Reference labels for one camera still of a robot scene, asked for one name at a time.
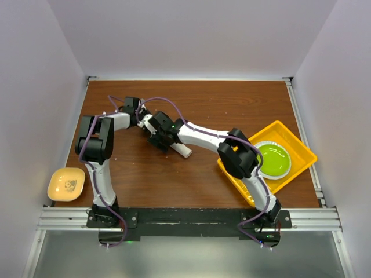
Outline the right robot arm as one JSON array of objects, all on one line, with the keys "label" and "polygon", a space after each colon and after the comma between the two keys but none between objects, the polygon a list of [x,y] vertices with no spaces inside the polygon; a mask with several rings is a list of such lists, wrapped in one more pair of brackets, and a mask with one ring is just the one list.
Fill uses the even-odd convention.
[{"label": "right robot arm", "polygon": [[148,142],[164,152],[172,148],[188,158],[192,154],[188,146],[194,145],[218,154],[226,172],[251,194],[259,223],[270,228],[278,222],[281,204],[261,176],[263,156],[239,129],[211,130],[182,119],[172,121],[163,112],[144,116],[140,125],[151,133]]}]

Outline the white cloth napkin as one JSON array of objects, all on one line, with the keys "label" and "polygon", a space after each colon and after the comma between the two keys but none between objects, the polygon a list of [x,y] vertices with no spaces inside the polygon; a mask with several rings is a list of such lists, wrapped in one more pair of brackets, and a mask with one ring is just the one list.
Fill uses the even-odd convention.
[{"label": "white cloth napkin", "polygon": [[174,143],[170,147],[184,158],[188,158],[192,154],[192,150],[184,144]]}]

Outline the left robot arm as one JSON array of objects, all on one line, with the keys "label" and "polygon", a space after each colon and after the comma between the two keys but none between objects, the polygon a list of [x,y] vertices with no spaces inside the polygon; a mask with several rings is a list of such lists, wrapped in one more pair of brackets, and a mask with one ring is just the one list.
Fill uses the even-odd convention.
[{"label": "left robot arm", "polygon": [[85,115],[81,119],[75,143],[75,152],[90,176],[93,190],[94,213],[107,227],[119,223],[120,213],[117,196],[113,190],[110,174],[110,159],[114,149],[114,133],[135,127],[138,121],[149,114],[143,99],[126,97],[122,107],[100,115]]}]

